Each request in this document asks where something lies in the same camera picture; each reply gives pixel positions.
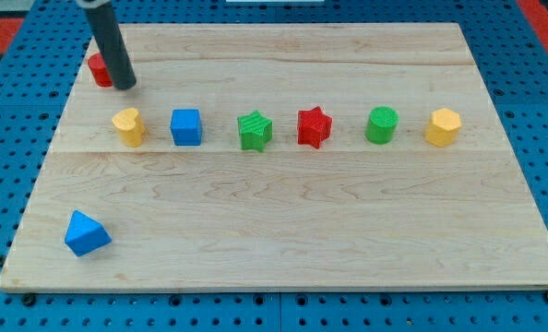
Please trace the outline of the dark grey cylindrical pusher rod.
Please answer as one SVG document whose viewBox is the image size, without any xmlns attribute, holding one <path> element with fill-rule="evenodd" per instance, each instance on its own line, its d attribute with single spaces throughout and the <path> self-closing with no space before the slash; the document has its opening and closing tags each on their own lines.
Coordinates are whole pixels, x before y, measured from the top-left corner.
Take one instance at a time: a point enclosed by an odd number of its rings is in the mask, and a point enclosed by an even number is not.
<svg viewBox="0 0 548 332">
<path fill-rule="evenodd" d="M 77 0 L 77 4 L 85 12 L 113 86 L 118 90 L 133 88 L 137 79 L 114 14 L 112 1 Z"/>
</svg>

